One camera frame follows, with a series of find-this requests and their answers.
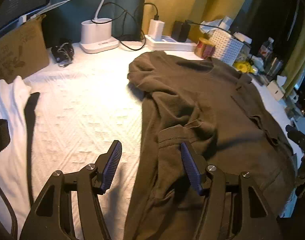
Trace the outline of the white desk lamp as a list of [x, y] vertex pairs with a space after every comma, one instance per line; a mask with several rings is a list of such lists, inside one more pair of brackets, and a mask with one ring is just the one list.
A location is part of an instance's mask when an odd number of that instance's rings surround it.
[[79, 45], [88, 54], [115, 49], [120, 44], [112, 36], [113, 19], [98, 17], [104, 2], [105, 0], [101, 0], [99, 3], [93, 19], [81, 23], [81, 40]]

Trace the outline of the red tin can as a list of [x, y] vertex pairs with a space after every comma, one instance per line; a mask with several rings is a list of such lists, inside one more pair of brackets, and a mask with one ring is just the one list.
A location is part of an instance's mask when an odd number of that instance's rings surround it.
[[215, 51], [215, 44], [206, 38], [199, 38], [199, 41], [195, 47], [195, 55], [206, 59], [208, 57], [212, 57]]

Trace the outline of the white power strip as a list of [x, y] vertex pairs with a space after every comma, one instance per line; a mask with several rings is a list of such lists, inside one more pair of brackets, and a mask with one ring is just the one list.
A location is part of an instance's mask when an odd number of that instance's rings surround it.
[[185, 42], [177, 42], [170, 36], [162, 36], [159, 41], [154, 40], [149, 35], [145, 35], [146, 45], [150, 50], [153, 51], [194, 51], [196, 43], [187, 39]]

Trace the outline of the clear jar with white lid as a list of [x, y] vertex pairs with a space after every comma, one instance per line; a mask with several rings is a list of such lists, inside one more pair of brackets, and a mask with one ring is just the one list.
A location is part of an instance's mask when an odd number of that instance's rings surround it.
[[240, 42], [242, 42], [242, 48], [240, 49], [239, 54], [236, 57], [235, 61], [236, 62], [246, 61], [250, 54], [252, 39], [240, 32], [235, 32], [234, 36]]

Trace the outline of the black power adapter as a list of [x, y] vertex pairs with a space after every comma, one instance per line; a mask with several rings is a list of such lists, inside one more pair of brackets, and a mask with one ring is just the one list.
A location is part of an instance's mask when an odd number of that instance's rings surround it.
[[189, 32], [190, 32], [189, 23], [175, 21], [172, 26], [171, 38], [177, 42], [186, 42]]

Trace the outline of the brown cardboard box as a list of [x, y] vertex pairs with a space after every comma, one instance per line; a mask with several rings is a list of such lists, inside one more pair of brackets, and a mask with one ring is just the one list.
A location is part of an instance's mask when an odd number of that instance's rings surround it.
[[0, 80], [12, 83], [23, 79], [50, 63], [42, 33], [45, 14], [27, 21], [0, 38]]

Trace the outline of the white usb charger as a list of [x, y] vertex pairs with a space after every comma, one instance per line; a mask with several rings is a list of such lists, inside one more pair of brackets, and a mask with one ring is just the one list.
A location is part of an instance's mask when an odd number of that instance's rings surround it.
[[162, 38], [164, 22], [159, 20], [150, 20], [148, 36], [155, 41], [160, 41]]

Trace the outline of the plastic water bottle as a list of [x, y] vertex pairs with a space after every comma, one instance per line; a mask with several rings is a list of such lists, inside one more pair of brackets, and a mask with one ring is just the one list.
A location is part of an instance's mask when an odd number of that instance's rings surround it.
[[264, 63], [271, 57], [272, 52], [273, 52], [273, 42], [274, 39], [269, 37], [267, 41], [265, 41], [259, 51], [257, 57], [261, 58]]

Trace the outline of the white perforated plastic basket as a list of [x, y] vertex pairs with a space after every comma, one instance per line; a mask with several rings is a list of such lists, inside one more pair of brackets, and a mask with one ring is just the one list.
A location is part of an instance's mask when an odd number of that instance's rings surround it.
[[214, 31], [209, 40], [215, 44], [212, 57], [232, 66], [242, 48], [242, 42], [222, 30]]

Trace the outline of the dark brown t-shirt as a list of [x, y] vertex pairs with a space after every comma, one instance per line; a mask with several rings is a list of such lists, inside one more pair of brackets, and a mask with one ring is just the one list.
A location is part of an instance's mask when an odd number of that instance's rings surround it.
[[293, 150], [248, 75], [215, 58], [154, 51], [129, 64], [128, 79], [144, 98], [125, 239], [193, 237], [203, 199], [184, 170], [184, 141], [223, 172], [248, 171], [272, 212], [281, 214], [295, 185]]

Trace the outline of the yellow duck snack bag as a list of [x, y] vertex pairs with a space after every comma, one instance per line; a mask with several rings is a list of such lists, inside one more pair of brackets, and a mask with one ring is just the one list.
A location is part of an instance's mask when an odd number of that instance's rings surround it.
[[247, 61], [235, 62], [233, 67], [242, 73], [258, 74], [258, 69]]

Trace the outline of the steel tumbler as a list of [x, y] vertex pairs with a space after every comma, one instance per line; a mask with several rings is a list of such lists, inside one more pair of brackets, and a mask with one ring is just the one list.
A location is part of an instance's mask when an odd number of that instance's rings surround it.
[[273, 79], [278, 74], [282, 66], [283, 60], [280, 60], [277, 57], [273, 57], [272, 59], [270, 59], [266, 67], [267, 77]]

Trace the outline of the white small box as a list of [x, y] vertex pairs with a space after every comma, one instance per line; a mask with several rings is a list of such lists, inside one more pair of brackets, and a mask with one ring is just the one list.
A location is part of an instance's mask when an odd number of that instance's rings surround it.
[[284, 89], [280, 87], [275, 80], [267, 85], [267, 89], [276, 101], [280, 101], [284, 97]]

